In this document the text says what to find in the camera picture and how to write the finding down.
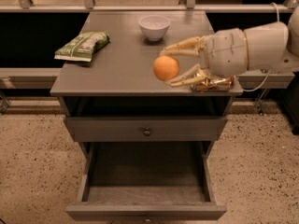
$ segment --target orange ball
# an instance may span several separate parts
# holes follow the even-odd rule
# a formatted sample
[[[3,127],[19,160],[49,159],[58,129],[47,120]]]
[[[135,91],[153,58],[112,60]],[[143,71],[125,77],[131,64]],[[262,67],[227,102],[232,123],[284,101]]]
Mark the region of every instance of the orange ball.
[[[170,56],[159,56],[154,61],[153,73],[162,81],[176,77],[179,73],[178,60]]]

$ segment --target green package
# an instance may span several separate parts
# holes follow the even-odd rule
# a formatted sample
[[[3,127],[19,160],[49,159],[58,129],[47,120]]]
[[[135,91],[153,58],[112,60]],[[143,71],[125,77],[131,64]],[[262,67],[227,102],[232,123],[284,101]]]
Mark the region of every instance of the green package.
[[[78,35],[55,52],[55,59],[90,62],[93,54],[109,42],[106,32],[88,32]]]

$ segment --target empty drawer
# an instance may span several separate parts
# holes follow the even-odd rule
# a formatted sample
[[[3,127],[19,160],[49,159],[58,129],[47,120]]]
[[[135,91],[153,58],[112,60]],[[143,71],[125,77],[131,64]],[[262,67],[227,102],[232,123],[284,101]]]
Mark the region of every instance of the empty drawer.
[[[74,220],[217,220],[199,142],[92,143]]]
[[[66,118],[76,142],[217,140],[226,117]]]

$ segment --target small bowl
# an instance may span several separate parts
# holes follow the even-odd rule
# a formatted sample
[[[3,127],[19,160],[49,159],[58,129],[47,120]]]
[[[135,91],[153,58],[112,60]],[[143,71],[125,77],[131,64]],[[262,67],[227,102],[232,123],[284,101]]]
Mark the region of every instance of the small bowl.
[[[160,40],[167,32],[170,20],[163,16],[150,15],[139,20],[143,35],[149,41]]]

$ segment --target speckled floor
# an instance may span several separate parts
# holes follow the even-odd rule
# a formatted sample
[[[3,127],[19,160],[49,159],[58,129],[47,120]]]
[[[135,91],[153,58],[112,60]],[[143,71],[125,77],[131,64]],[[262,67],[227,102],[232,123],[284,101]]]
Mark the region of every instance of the speckled floor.
[[[228,211],[198,223],[299,223],[299,136],[276,103],[263,108],[259,116],[251,102],[234,103],[208,159],[216,201]],[[56,101],[12,102],[0,117],[0,218],[7,224],[77,223],[64,209],[76,201],[85,158],[63,118]]]

